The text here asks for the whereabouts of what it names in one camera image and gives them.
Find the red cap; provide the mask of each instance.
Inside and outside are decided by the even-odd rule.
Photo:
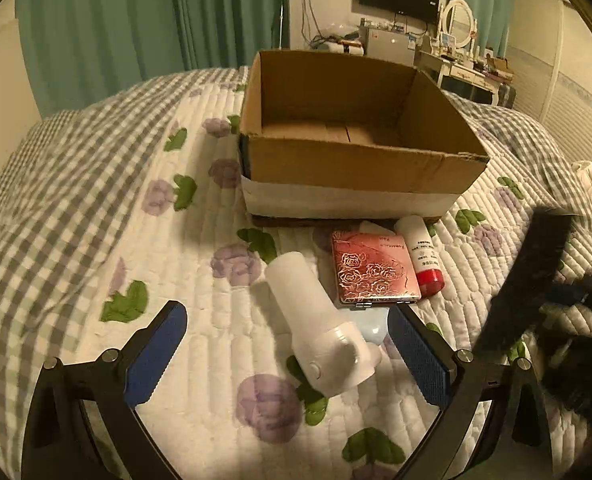
[[[420,294],[423,298],[433,296],[442,290],[445,286],[445,279],[442,277],[440,269],[422,270],[416,274],[418,286],[420,286]]]

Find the rose-patterned compact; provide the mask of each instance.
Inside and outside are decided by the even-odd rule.
[[[332,251],[340,303],[420,299],[412,261],[401,236],[335,231]]]

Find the white handheld device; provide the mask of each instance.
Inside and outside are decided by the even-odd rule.
[[[291,329],[294,355],[316,390],[333,397],[373,375],[380,348],[333,305],[301,253],[282,254],[265,277]]]

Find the green leaf print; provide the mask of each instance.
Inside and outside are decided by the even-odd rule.
[[[516,183],[508,176],[499,176],[497,180],[498,184],[501,186],[514,187],[516,185]]]
[[[508,187],[518,200],[525,200],[525,196],[513,179],[508,176],[499,176],[497,180],[502,186]]]
[[[301,385],[296,388],[296,395],[305,409],[305,424],[308,426],[320,424],[327,414],[329,399],[309,384],[295,356],[290,355],[287,358],[286,367],[287,371],[301,382]]]
[[[111,300],[105,301],[100,321],[120,321],[122,323],[134,321],[145,312],[148,299],[147,285],[134,281],[128,286],[125,296],[120,292],[115,292],[112,294]]]
[[[176,195],[176,200],[173,203],[174,211],[182,211],[187,209],[191,200],[193,200],[193,194],[196,193],[196,182],[189,175],[176,174],[173,178],[173,182],[177,187],[173,188],[173,192]]]
[[[406,458],[400,446],[376,428],[365,428],[351,435],[342,455],[346,462],[355,462],[365,456],[367,463],[383,464],[401,464]]]
[[[164,151],[172,152],[173,150],[180,150],[187,139],[187,128],[181,128],[175,134],[171,134],[165,143]]]
[[[260,258],[266,264],[269,264],[276,258],[276,244],[273,237],[268,233],[263,233],[260,229],[239,229],[236,232],[238,238],[249,243],[249,250],[257,252]]]
[[[442,336],[441,328],[435,323],[427,323],[425,327],[427,327],[429,330],[433,330],[434,332],[438,332]]]
[[[487,217],[480,211],[459,209],[456,213],[456,224],[463,235],[466,235],[472,227],[476,227],[484,220],[487,220]]]
[[[240,126],[240,115],[228,115],[229,124],[231,124],[231,133],[237,135]]]
[[[426,222],[427,232],[429,236],[433,238],[436,235],[436,222]]]
[[[518,339],[507,351],[507,361],[509,364],[514,362],[518,357],[526,357],[527,356],[527,347],[522,339]]]

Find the white bedspread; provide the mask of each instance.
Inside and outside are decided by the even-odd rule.
[[[272,246],[278,254],[301,251],[330,294],[332,261],[322,229],[264,228],[264,235],[252,232],[260,242],[251,248],[242,239],[250,237],[239,230],[253,225],[239,186],[237,139],[226,119],[239,113],[240,90],[205,84],[179,105],[167,126],[166,137],[172,138],[157,150],[126,232],[99,276],[96,297],[79,306],[89,315],[75,360],[121,348],[168,299],[181,301],[188,310],[188,331],[153,397],[137,411],[183,478],[391,478],[437,409],[425,402],[395,348],[383,345],[373,377],[329,399],[326,410],[310,405],[303,413],[295,391],[300,381],[285,367],[291,337],[265,282],[262,256]],[[531,208],[556,204],[502,142],[467,119],[492,160],[435,224],[433,241],[446,285],[415,307],[454,349],[471,348],[488,301],[518,251]],[[579,226],[560,272],[572,278],[589,268],[592,232]],[[103,304],[116,290],[129,308]],[[578,332],[592,333],[592,313],[572,309],[568,321]],[[254,389],[250,378],[259,374]],[[560,471],[580,449],[586,425],[550,401],[547,409]],[[481,404],[451,474],[464,467],[485,414]],[[361,431],[373,451],[361,454],[348,446]]]

